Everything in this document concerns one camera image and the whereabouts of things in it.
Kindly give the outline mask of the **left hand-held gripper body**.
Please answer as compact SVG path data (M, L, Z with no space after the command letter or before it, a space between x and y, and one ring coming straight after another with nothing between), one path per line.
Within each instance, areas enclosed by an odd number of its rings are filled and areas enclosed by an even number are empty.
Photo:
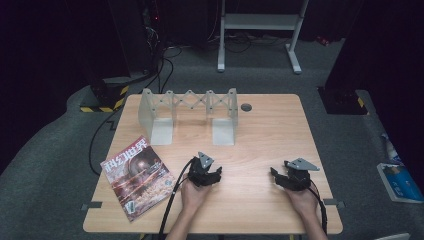
M188 178L196 186L207 186L206 182L209 177L213 177L209 173L209 169L214 160L203 152L199 152L197 157L191 160Z

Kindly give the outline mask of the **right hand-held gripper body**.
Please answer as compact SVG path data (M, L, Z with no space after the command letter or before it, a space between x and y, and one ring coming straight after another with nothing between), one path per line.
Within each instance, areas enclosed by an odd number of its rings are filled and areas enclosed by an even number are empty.
M289 161L291 166L287 166L288 180L291 183L289 187L292 191L302 191L311 186L310 171L319 171L320 168L303 158L297 158Z

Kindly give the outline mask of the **grey expandable bookend rack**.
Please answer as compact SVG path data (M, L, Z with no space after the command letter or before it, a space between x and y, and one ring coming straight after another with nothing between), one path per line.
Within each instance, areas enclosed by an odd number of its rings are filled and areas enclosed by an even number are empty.
M237 90L230 88L226 94L208 90L197 94L187 90L175 94L168 90L154 94L150 89L142 90L138 120L147 132L153 145L170 145L177 124L178 108L187 110L203 109L206 123L211 127L214 145L234 145L238 126Z

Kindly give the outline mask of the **red cover magazine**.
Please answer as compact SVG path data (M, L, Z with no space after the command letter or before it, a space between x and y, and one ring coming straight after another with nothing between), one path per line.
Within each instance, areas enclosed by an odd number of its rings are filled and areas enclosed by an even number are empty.
M100 166L130 222L168 198L176 183L144 136Z

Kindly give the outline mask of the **person's left hand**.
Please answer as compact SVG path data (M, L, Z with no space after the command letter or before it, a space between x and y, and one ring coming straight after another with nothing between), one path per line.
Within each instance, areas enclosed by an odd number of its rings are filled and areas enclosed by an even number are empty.
M182 204L184 214L194 216L198 209L203 205L206 197L211 190L211 186L196 186L190 180L183 183L181 189Z

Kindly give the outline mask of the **person's right hand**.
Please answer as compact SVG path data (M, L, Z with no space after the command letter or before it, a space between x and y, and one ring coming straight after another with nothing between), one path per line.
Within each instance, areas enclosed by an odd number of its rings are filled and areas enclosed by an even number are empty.
M292 191L285 189L285 192L288 194L295 211L301 217L317 215L318 200L314 190Z

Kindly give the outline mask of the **grey tape tab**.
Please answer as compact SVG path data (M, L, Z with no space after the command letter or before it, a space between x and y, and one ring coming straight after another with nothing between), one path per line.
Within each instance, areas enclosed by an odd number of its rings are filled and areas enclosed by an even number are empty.
M323 202L324 202L325 205L335 206L337 209L342 209L342 208L346 207L344 201L339 201L337 199L324 199Z
M89 203L83 203L80 210L87 211L88 209L91 209L91 208L101 208L101 207L102 207L102 202L94 201Z

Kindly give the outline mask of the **black floor box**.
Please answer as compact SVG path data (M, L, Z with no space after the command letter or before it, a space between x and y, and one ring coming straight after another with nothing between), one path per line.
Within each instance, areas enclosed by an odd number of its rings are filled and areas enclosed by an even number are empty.
M367 115L364 101L355 91L319 87L318 93L328 114Z

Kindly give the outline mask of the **white plastic bottle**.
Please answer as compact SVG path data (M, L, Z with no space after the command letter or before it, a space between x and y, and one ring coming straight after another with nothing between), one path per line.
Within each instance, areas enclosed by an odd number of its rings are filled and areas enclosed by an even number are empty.
M400 158L399 154L397 153L391 140L389 139L389 136L386 133L383 133L381 137L385 140L386 151L387 151L387 156L389 161L393 164L403 165L403 161Z

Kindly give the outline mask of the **blue and white box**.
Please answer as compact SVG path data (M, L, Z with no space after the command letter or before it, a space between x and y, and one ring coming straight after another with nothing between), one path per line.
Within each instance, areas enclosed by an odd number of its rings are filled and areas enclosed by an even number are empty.
M380 163L377 171L392 201L424 203L424 195L404 166Z

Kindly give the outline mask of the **white flat object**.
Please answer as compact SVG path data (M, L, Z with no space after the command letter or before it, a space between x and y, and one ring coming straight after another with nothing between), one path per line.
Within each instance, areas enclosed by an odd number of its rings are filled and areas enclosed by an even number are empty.
M389 236L376 238L375 240L409 240L410 237L411 235L409 233L399 233L399 234L393 234Z

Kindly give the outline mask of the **black box with yellow stripes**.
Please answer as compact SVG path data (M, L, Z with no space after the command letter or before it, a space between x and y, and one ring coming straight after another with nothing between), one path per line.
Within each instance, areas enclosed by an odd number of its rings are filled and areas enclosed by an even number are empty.
M85 113L117 111L128 90L128 85L108 85L101 80L89 86L79 108Z

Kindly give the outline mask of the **white metal stand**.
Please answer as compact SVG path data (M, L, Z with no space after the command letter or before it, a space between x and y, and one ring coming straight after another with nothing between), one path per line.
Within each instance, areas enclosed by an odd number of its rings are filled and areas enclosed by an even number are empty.
M217 71L225 71L225 31L226 30L273 30L292 31L289 44L285 45L293 72L301 74L302 69L295 53L300 30L303 25L309 0L302 0L297 14L241 14L227 13L226 0L221 0L220 36L217 58Z

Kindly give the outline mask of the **dark computer tower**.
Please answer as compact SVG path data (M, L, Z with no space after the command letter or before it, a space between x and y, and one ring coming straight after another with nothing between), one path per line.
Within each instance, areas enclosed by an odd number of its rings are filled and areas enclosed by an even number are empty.
M141 3L143 24L146 29L147 44L152 60L152 72L156 73L166 36L163 21L163 0L141 0Z

